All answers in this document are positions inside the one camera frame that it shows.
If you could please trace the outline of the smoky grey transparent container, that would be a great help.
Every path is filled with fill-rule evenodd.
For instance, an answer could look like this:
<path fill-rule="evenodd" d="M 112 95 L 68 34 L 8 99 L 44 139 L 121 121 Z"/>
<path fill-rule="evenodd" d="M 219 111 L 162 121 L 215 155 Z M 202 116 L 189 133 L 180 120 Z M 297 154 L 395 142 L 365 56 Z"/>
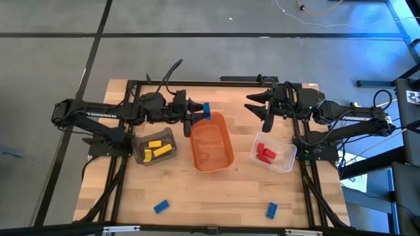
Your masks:
<path fill-rule="evenodd" d="M 167 144 L 171 144 L 173 149 L 169 153 L 166 153 L 162 156 L 154 157 L 153 151 L 157 148 L 149 148 L 148 147 L 148 142 L 154 141 L 154 140 L 161 140 L 162 141 L 162 146 L 165 146 Z M 172 157 L 175 157 L 177 155 L 177 145 L 175 143 L 173 132 L 168 127 L 164 128 L 162 131 L 157 132 L 155 134 L 151 134 L 151 135 L 148 135 L 148 136 L 145 136 L 145 137 L 133 138 L 132 145 L 133 145 L 133 153 L 135 155 L 135 161 L 139 165 L 145 165 L 145 166 L 153 165 L 153 164 L 156 164 L 158 162 L 162 162 L 162 161 L 165 161 L 165 160 L 170 159 Z M 148 163 L 143 162 L 144 150 L 145 149 L 152 150 L 152 160 Z"/>

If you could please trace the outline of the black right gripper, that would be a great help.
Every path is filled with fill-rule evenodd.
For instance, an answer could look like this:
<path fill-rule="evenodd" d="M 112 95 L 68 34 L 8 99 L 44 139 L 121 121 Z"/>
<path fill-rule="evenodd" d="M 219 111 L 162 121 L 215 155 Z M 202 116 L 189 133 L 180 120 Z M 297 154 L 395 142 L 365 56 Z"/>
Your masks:
<path fill-rule="evenodd" d="M 270 132 L 274 123 L 274 116 L 281 116 L 283 119 L 292 118 L 293 108 L 292 99 L 289 98 L 289 89 L 293 90 L 294 86 L 290 82 L 285 82 L 282 86 L 277 85 L 269 91 L 260 94 L 249 94 L 247 99 L 254 102 L 267 102 L 268 107 L 245 104 L 245 108 L 255 114 L 261 121 L 263 132 Z"/>

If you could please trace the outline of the metal stand beam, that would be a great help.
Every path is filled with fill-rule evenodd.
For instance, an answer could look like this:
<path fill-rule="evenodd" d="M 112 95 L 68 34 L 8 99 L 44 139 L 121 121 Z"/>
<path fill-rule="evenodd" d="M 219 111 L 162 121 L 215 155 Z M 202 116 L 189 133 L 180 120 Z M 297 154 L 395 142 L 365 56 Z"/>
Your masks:
<path fill-rule="evenodd" d="M 407 46 L 407 48 L 409 50 L 409 53 L 411 54 L 414 62 L 416 64 L 420 64 L 420 56 L 418 55 L 415 47 L 413 46 L 413 43 L 411 41 L 411 38 L 407 34 L 407 32 L 406 32 L 406 30 L 405 30 L 405 28 L 404 28 L 404 26 L 402 24 L 402 21 L 400 20 L 400 18 L 398 17 L 395 9 L 393 8 L 392 3 L 391 3 L 391 0 L 387 0 L 385 3 L 386 3 L 386 6 L 387 6 L 387 8 L 388 8 L 388 10 L 389 10 L 389 12 L 390 12 L 393 20 L 394 20 L 394 23 L 396 24 L 396 27 L 398 28 L 398 31 L 402 35 L 402 39 L 405 42 L 405 44 L 406 44 L 406 46 Z"/>

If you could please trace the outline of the silver metal bracket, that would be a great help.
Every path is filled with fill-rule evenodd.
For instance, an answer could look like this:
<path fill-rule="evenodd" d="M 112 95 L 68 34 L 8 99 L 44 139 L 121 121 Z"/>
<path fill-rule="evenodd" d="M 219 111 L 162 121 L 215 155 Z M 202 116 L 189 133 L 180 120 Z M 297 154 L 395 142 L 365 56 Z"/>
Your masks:
<path fill-rule="evenodd" d="M 103 228 L 103 233 L 120 233 L 120 232 L 132 232 L 140 231 L 140 226 L 106 226 Z"/>
<path fill-rule="evenodd" d="M 322 231 L 312 231 L 306 229 L 286 229 L 285 236 L 324 236 Z"/>

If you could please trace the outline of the white paper sheet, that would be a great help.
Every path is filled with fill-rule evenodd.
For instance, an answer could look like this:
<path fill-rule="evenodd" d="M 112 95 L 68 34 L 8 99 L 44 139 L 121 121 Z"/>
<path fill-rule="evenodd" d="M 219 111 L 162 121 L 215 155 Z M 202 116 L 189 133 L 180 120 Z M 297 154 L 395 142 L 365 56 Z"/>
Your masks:
<path fill-rule="evenodd" d="M 341 160 L 344 159 L 345 161 L 342 164 L 342 167 L 347 167 L 350 164 L 354 164 L 357 161 L 361 161 L 366 159 L 365 157 L 356 156 L 351 153 L 345 153 L 343 156 L 341 156 Z M 347 179 L 341 180 L 341 185 L 343 187 L 347 187 L 349 189 L 361 191 L 365 193 L 367 191 L 368 186 L 368 175 L 362 174 L 359 176 L 350 177 Z"/>

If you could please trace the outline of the dark cabinet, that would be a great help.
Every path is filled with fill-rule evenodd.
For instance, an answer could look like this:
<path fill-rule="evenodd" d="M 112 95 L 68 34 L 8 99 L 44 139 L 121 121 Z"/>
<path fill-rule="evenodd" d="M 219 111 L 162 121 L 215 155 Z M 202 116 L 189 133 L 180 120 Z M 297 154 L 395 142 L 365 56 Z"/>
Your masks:
<path fill-rule="evenodd" d="M 402 134 L 405 159 L 392 164 L 392 175 L 399 231 L 402 235 L 420 236 L 420 105 L 406 101 L 406 91 L 416 91 L 410 87 L 411 82 L 396 80 L 400 124 L 406 129 Z"/>

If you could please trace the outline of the white fiducial tag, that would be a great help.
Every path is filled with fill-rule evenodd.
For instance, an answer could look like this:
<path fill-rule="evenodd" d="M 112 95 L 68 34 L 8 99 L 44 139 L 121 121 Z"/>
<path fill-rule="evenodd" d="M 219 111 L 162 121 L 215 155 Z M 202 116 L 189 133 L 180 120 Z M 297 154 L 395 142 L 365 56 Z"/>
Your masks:
<path fill-rule="evenodd" d="M 420 105 L 420 92 L 407 90 L 406 101 L 407 103 L 411 103 L 411 104 L 415 104 L 419 106 Z"/>

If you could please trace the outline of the black bar bracket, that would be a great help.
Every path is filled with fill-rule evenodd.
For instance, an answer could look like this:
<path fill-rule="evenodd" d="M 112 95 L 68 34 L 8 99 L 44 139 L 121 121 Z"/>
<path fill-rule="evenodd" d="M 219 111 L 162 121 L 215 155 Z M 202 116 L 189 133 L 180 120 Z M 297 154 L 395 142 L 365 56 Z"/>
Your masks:
<path fill-rule="evenodd" d="M 277 77 L 267 76 L 258 74 L 256 76 L 221 76 L 220 81 L 230 81 L 230 82 L 256 82 L 256 83 L 278 83 L 279 80 Z"/>

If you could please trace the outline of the clear plastic container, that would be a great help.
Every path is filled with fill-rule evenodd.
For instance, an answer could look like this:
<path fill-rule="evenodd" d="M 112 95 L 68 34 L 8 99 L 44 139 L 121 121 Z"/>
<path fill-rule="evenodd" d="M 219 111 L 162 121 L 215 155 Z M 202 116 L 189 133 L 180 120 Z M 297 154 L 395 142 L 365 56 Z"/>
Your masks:
<path fill-rule="evenodd" d="M 276 153 L 276 158 L 271 159 L 271 164 L 266 164 L 257 158 L 257 144 L 263 143 L 264 148 L 271 149 Z M 294 166 L 295 156 L 297 154 L 297 147 L 293 144 L 285 144 L 279 140 L 270 137 L 267 133 L 259 132 L 253 142 L 249 160 L 252 163 L 260 165 L 264 168 L 272 170 L 277 173 L 291 172 Z"/>

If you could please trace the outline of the black aluminium table frame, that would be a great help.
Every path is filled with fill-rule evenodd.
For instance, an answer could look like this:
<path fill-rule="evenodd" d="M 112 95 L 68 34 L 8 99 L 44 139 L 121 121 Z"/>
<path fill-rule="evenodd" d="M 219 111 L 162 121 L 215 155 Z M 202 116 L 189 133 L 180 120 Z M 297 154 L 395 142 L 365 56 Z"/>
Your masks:
<path fill-rule="evenodd" d="M 262 123 L 248 111 L 248 94 L 266 88 L 251 83 L 181 81 L 170 88 L 186 89 L 195 102 L 209 102 L 211 111 L 224 115 L 235 155 L 233 164 L 217 172 L 200 172 L 194 168 L 190 139 L 183 135 L 181 123 L 166 125 L 144 123 L 135 127 L 143 137 L 170 127 L 175 135 L 178 155 L 155 165 L 138 165 L 128 158 L 116 222 L 120 224 L 208 227 L 286 227 L 307 228 L 305 195 L 299 163 L 288 173 L 277 173 L 249 160 L 251 146 Z M 81 185 L 73 220 L 80 220 L 104 191 L 110 157 L 90 163 Z M 350 225 L 343 190 L 335 167 L 317 162 L 322 193 L 330 207 Z M 160 214 L 154 206 L 168 200 L 169 208 Z M 269 202 L 278 204 L 275 218 L 265 214 Z"/>

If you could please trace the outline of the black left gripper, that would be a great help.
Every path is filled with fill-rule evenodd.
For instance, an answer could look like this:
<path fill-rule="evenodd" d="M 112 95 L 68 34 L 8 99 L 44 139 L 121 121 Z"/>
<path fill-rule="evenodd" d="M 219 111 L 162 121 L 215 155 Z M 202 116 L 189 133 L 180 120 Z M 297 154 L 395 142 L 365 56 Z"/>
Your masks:
<path fill-rule="evenodd" d="M 192 113 L 191 119 L 189 120 L 187 114 L 187 101 L 186 101 L 186 91 L 178 90 L 176 91 L 173 102 L 169 106 L 170 112 L 168 116 L 168 123 L 173 125 L 179 121 L 183 123 L 183 132 L 185 137 L 190 137 L 191 134 L 191 123 L 196 124 L 203 119 L 210 118 L 210 113 Z M 203 109 L 203 104 L 199 104 L 189 101 L 189 112 L 197 112 Z"/>

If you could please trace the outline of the black crossbeam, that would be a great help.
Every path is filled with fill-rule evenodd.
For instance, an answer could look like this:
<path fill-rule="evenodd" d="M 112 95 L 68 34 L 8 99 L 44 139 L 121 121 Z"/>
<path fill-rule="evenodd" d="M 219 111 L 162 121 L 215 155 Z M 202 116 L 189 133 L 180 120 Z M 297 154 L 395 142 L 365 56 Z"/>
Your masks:
<path fill-rule="evenodd" d="M 18 227 L 0 229 L 0 236 L 87 236 L 103 233 L 106 226 L 140 226 L 140 231 L 163 231 L 163 232 L 188 232 L 206 234 L 207 226 L 161 226 L 161 225 L 116 225 L 112 222 L 76 222 L 72 224 L 59 224 L 49 226 Z M 285 236 L 285 230 L 281 227 L 220 227 L 219 234 L 223 233 L 250 233 L 250 234 L 276 234 Z M 351 227 L 336 228 L 314 226 L 304 228 L 312 231 L 322 231 L 324 236 L 407 236 L 391 233 L 379 233 L 374 231 L 361 231 Z"/>

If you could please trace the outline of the long yellow block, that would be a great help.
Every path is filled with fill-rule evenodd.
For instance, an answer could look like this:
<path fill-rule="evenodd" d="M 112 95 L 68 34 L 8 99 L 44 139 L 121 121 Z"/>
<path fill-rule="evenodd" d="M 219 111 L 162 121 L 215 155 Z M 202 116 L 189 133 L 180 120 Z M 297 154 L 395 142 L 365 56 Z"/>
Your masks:
<path fill-rule="evenodd" d="M 171 144 L 167 144 L 165 146 L 159 147 L 153 151 L 154 157 L 162 156 L 166 153 L 169 153 L 173 149 Z"/>

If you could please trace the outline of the orange plastic basket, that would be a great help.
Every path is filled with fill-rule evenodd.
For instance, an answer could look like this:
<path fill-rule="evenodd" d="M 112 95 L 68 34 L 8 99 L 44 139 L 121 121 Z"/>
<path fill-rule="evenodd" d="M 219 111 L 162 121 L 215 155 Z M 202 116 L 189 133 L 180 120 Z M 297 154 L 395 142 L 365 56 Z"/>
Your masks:
<path fill-rule="evenodd" d="M 210 173 L 229 168 L 235 159 L 226 119 L 220 112 L 212 112 L 192 127 L 190 145 L 194 168 Z"/>

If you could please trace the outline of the black stand foot bar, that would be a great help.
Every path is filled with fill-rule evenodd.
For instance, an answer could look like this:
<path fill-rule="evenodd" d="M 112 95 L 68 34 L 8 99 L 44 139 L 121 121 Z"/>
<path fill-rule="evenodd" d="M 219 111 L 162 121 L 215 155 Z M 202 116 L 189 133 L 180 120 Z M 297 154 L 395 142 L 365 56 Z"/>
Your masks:
<path fill-rule="evenodd" d="M 409 79 L 414 73 L 420 71 L 420 64 L 416 64 L 411 69 L 407 70 L 407 72 L 403 73 L 399 76 L 399 79 Z M 396 79 L 393 81 L 365 81 L 365 80 L 358 80 L 356 82 L 357 87 L 383 87 L 383 88 L 392 88 L 395 87 Z"/>

